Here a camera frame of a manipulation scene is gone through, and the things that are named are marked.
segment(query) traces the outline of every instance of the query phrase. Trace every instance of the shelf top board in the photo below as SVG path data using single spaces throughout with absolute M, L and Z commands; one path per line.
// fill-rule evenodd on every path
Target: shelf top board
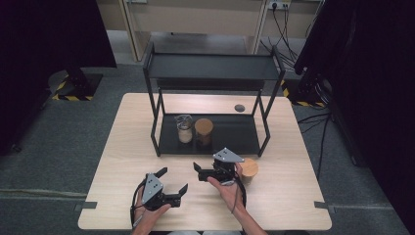
M 150 78 L 277 80 L 272 56 L 154 53 Z

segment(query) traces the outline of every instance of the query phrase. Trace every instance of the black metal shelf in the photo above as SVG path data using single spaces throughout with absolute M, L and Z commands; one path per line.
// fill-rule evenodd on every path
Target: black metal shelf
M 161 154 L 213 154 L 224 147 L 237 154 L 262 155 L 270 138 L 266 119 L 285 74 L 284 64 L 276 47 L 270 55 L 212 55 L 157 53 L 153 43 L 148 45 L 143 72 L 154 115 L 151 138 L 158 156 Z M 159 99 L 155 102 L 150 79 L 157 81 Z M 261 92 L 265 80 L 275 81 L 266 109 Z M 249 115 L 187 114 L 193 120 L 209 118 L 214 124 L 211 146 L 201 149 L 194 139 L 189 144 L 180 143 L 174 116 L 164 110 L 163 90 L 225 90 L 256 91 L 254 109 Z M 259 109 L 265 139 L 259 144 L 254 114 Z M 155 137 L 160 110 L 162 111 L 161 135 Z
M 176 115 L 163 116 L 159 150 L 161 154 L 214 154 L 223 148 L 236 150 L 239 154 L 257 154 L 259 142 L 256 135 L 254 118 L 251 115 L 195 115 L 193 121 L 209 118 L 214 123 L 211 134 L 211 145 L 200 147 L 196 143 L 196 133 L 193 129 L 193 139 L 183 144 L 177 138 Z

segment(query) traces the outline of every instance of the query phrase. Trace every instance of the wooden table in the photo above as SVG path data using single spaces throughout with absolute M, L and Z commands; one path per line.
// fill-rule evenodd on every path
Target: wooden table
M 168 112 L 236 114 L 242 104 L 250 112 L 252 96 L 164 94 Z M 258 115 L 258 140 L 264 138 Z M 161 155 L 157 157 L 150 131 L 153 115 L 146 93 L 126 94 L 98 165 L 86 202 L 97 202 L 95 209 L 83 209 L 78 225 L 82 229 L 130 229 L 129 207 L 133 192 L 148 172 L 168 167 L 160 181 L 165 194 L 177 193 L 186 183 L 187 193 L 180 208 L 170 209 L 157 223 L 156 231 L 240 230 L 241 225 L 227 210 L 216 189 L 200 182 L 193 162 L 212 168 L 212 156 Z M 291 103 L 276 98 L 268 117 L 271 139 L 258 163 L 259 171 L 247 186 L 247 209 L 265 230 L 327 230 L 332 222 L 309 156 L 305 149 Z

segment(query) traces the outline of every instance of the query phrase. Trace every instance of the wall outlet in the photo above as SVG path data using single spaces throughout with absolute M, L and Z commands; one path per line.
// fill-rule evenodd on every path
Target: wall outlet
M 289 10 L 291 5 L 291 0 L 270 0 L 268 9 L 272 10 L 274 3 L 276 4 L 276 10 Z

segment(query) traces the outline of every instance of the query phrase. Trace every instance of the gray bracket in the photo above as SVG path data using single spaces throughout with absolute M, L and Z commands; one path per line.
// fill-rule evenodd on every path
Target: gray bracket
M 162 183 L 153 174 L 149 173 L 147 176 L 146 186 L 144 187 L 142 204 L 146 204 L 150 199 L 157 195 L 162 190 Z
M 213 158 L 223 163 L 243 163 L 245 160 L 227 148 L 222 149 L 213 155 Z

